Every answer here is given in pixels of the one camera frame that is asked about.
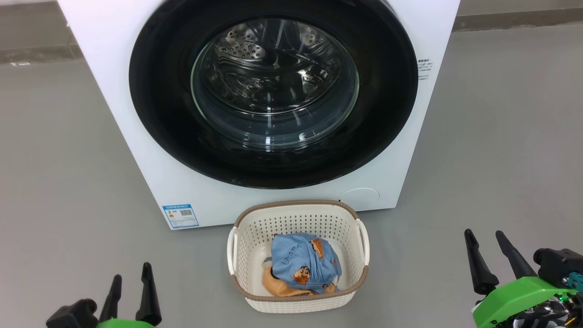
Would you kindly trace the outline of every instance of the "laundry basket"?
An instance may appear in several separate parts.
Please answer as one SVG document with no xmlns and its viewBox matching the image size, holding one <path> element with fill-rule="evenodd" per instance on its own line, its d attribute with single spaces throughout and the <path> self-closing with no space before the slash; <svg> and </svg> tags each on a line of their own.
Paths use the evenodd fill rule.
<svg viewBox="0 0 583 328">
<path fill-rule="evenodd" d="M 271 256 L 274 234 L 307 232 L 326 239 L 338 255 L 342 275 L 330 294 L 276 297 L 263 286 L 263 261 Z M 364 224 L 344 203 L 332 200 L 283 201 L 244 211 L 229 234 L 227 262 L 235 287 L 256 310 L 315 312 L 347 304 L 368 274 L 370 245 Z"/>
</svg>

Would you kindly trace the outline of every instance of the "basket handle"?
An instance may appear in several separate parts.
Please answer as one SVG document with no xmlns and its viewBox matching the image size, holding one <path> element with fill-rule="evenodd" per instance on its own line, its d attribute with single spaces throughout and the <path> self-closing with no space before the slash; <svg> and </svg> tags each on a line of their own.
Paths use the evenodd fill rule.
<svg viewBox="0 0 583 328">
<path fill-rule="evenodd" d="M 235 268 L 237 267 L 237 227 L 234 226 L 229 233 L 229 239 L 227 240 L 227 265 L 229 267 L 229 273 L 231 275 L 235 274 Z"/>
<path fill-rule="evenodd" d="M 368 232 L 364 223 L 360 219 L 356 219 L 356 223 L 359 224 L 360 236 L 362 237 L 363 250 L 364 250 L 364 265 L 367 266 L 370 261 L 370 242 L 368 241 Z"/>
</svg>

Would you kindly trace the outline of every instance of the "washing machine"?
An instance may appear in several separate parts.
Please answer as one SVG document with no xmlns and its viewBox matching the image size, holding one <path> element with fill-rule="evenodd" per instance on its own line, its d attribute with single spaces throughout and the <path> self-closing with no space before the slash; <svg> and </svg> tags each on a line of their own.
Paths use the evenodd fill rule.
<svg viewBox="0 0 583 328">
<path fill-rule="evenodd" d="M 171 229 L 393 208 L 459 0 L 58 0 Z"/>
</svg>

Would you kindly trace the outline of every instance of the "basket rim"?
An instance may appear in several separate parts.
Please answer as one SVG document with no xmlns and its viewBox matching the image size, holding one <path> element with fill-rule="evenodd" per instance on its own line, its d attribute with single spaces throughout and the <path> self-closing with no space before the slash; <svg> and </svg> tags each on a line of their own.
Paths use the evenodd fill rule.
<svg viewBox="0 0 583 328">
<path fill-rule="evenodd" d="M 355 221 L 359 220 L 358 214 L 356 214 L 356 211 L 352 207 L 350 207 L 342 202 L 336 201 L 336 200 L 291 200 L 291 201 L 276 201 L 276 202 L 272 202 L 272 203 L 266 203 L 266 204 L 261 204 L 261 205 L 256 205 L 256 206 L 250 207 L 247 210 L 243 211 L 243 213 L 241 213 L 241 215 L 239 215 L 239 217 L 235 221 L 234 226 L 236 228 L 238 228 L 239 224 L 241 224 L 241 221 L 247 215 L 249 215 L 250 213 L 252 213 L 254 211 L 264 210 L 266 208 L 282 207 L 282 206 L 290 206 L 290 205 L 333 205 L 333 206 L 338 206 L 338 207 L 342 207 L 348 213 L 350 213 Z M 341 291 L 333 292 L 330 294 L 316 294 L 316 295 L 304 295 L 304 296 L 294 296 L 294 297 L 253 295 L 253 294 L 247 292 L 246 290 L 244 290 L 243 287 L 241 287 L 241 285 L 239 284 L 239 281 L 237 280 L 236 275 L 234 275 L 234 274 L 231 275 L 231 278 L 233 279 L 233 284 L 235 285 L 235 288 L 241 294 L 243 294 L 243 296 L 245 296 L 245 298 L 250 299 L 252 301 L 258 301 L 258 302 L 302 302 L 302 301 L 314 301 L 316 299 L 327 299 L 327 298 L 340 297 L 340 296 L 345 296 L 345 295 L 354 293 L 354 292 L 356 292 L 357 289 L 360 288 L 360 286 L 362 286 L 364 284 L 364 280 L 366 280 L 367 276 L 368 276 L 368 265 L 364 266 L 363 273 L 360 276 L 359 280 L 354 285 L 350 286 L 347 289 L 343 289 Z"/>
</svg>

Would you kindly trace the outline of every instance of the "blue cloth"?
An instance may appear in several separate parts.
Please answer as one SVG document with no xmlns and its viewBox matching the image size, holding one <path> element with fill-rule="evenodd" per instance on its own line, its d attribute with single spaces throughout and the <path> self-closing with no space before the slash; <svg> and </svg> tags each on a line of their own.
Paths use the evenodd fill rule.
<svg viewBox="0 0 583 328">
<path fill-rule="evenodd" d="M 330 243 L 307 233 L 275 235 L 271 256 L 273 275 L 291 288 L 323 294 L 342 275 L 340 261 Z"/>
</svg>

